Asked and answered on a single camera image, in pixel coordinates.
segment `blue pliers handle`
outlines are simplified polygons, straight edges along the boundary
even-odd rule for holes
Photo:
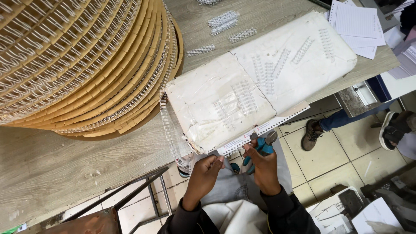
[[[257,138],[258,146],[255,147],[255,150],[257,150],[257,152],[259,152],[262,156],[266,156],[266,155],[272,154],[274,152],[273,151],[273,146],[266,144],[265,139],[266,138],[263,138],[263,137]],[[243,166],[247,166],[248,163],[250,162],[250,160],[251,160],[250,156],[245,157],[245,159],[243,161]],[[247,174],[248,175],[253,174],[254,173],[254,168],[255,168],[255,166],[253,164],[250,167],[250,169],[247,171]]]

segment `wire cutter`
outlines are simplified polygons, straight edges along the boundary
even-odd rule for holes
[[[254,139],[257,137],[256,133],[251,134],[250,139]],[[263,137],[259,137],[257,138],[257,143],[258,146],[255,148],[255,150],[257,150],[257,152],[259,152],[262,156],[266,156],[269,154],[272,154],[274,152],[273,150],[273,146],[272,143],[275,142],[277,140],[277,132],[273,131],[270,132],[269,134],[267,134],[266,138]],[[245,157],[244,161],[243,161],[243,166],[247,166],[248,163],[250,162],[251,157],[247,156]],[[250,169],[247,171],[248,175],[251,175],[254,173],[254,164],[250,167]]]

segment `jeans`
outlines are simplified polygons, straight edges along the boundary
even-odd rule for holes
[[[329,116],[327,118],[321,119],[319,121],[319,125],[321,126],[322,130],[327,132],[327,131],[331,130],[332,128],[342,127],[342,126],[347,125],[349,123],[352,123],[352,122],[355,122],[357,120],[363,119],[367,116],[377,114],[378,112],[387,109],[395,100],[396,99],[385,102],[385,103],[383,103],[382,105],[380,105],[376,108],[373,108],[369,111],[366,111],[366,112],[364,112],[360,115],[357,115],[355,117],[352,117],[352,118],[348,117],[345,110],[342,109],[338,112],[335,112],[334,114],[332,114],[331,116]]]
[[[279,183],[290,194],[293,191],[292,179],[279,139],[273,142],[272,145],[277,154],[277,177]],[[212,154],[218,156],[217,151],[214,151]],[[191,168],[193,169],[195,163],[206,156],[206,154],[193,154],[190,161]],[[244,171],[244,168],[241,168],[242,165],[239,165],[241,172],[235,174],[227,159],[224,160],[224,165],[225,168],[221,169],[218,173],[214,188],[201,199],[202,206],[243,199],[258,205],[262,210],[267,210],[267,206],[260,196],[260,188],[254,182],[254,175],[247,175],[246,172],[241,173]]]

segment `wooden table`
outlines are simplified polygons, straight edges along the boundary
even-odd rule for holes
[[[183,72],[311,10],[326,11],[307,0],[223,0],[214,7],[200,6],[196,0],[166,0],[166,4],[182,31],[185,50],[211,43],[216,47],[185,58]],[[211,36],[206,22],[227,10],[240,12],[238,25]],[[249,27],[256,28],[258,34],[235,44],[227,41],[229,35]],[[314,102],[398,65],[388,46],[378,47],[374,60],[359,56],[353,71],[307,101]],[[180,126],[173,119],[179,136]],[[186,151],[186,146],[179,147]],[[130,134],[99,142],[76,141],[45,130],[0,127],[0,231],[24,222],[41,222],[172,161],[159,114]]]

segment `sleeve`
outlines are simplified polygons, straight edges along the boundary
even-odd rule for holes
[[[262,192],[260,195],[267,205],[267,225],[270,233],[320,233],[295,194],[289,196],[282,187],[282,191],[277,195],[267,196]]]
[[[182,207],[182,199],[179,201],[175,214],[167,218],[158,234],[193,233],[197,225],[196,222],[201,214],[201,202],[199,202],[193,211],[187,211]]]

